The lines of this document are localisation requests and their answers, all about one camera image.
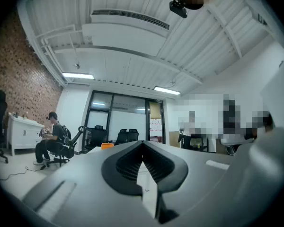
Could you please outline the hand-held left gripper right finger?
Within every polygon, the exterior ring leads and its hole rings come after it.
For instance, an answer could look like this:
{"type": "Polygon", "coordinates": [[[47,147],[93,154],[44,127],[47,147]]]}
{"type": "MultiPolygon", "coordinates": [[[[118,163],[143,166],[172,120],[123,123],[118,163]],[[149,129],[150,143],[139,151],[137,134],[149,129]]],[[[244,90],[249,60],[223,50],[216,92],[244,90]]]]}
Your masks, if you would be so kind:
{"type": "Polygon", "coordinates": [[[160,148],[154,141],[143,142],[142,158],[159,194],[176,191],[188,175],[187,163],[166,147],[160,148]]]}

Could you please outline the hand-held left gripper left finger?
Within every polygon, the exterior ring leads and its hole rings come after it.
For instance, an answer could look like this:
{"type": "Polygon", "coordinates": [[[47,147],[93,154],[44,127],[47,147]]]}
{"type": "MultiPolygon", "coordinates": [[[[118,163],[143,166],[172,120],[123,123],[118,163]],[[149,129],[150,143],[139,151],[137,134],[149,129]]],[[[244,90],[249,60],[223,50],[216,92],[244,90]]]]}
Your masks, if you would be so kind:
{"type": "Polygon", "coordinates": [[[142,196],[142,187],[137,184],[142,164],[142,141],[117,145],[109,150],[111,155],[101,166],[105,182],[119,194],[142,196]]]}

